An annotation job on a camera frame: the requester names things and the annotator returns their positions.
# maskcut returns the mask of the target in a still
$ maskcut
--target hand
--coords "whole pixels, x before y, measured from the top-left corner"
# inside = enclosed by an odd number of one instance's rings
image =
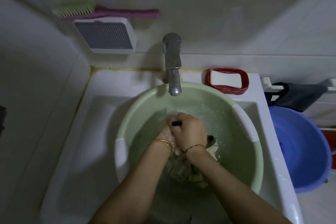
[[[167,119],[165,123],[162,125],[161,131],[155,139],[162,139],[170,142],[170,144],[172,145],[172,152],[174,152],[176,148],[176,142],[173,134],[170,131],[168,122],[169,119]]]
[[[176,120],[182,121],[182,126],[172,126],[172,121]],[[170,118],[169,127],[181,150],[185,151],[197,144],[206,147],[208,133],[203,122],[194,116],[181,112]]]

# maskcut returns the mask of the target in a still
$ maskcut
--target forearm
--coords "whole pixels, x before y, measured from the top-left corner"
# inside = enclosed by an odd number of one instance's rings
[[[290,223],[270,204],[223,168],[203,147],[195,147],[187,153],[187,158],[207,178],[233,223]]]
[[[169,154],[170,147],[166,143],[150,144],[136,167],[97,210],[90,224],[145,222]]]

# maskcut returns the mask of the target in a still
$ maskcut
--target soap bar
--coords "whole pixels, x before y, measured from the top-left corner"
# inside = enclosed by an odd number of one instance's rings
[[[217,71],[210,72],[210,83],[216,85],[226,85],[240,89],[242,87],[242,78],[240,74],[220,73]]]

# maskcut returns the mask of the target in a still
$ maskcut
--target brush handle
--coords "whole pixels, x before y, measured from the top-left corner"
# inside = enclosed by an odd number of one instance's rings
[[[124,17],[124,18],[157,19],[160,17],[160,11],[158,9],[148,9],[148,10],[109,9],[103,6],[98,6],[92,14],[70,16],[61,18],[61,20],[73,21],[73,20],[94,19],[108,16]]]

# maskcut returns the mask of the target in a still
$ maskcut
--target blue bucket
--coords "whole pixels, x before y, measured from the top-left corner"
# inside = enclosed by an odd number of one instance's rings
[[[296,193],[311,191],[326,181],[331,151],[321,130],[304,114],[289,108],[269,108]]]

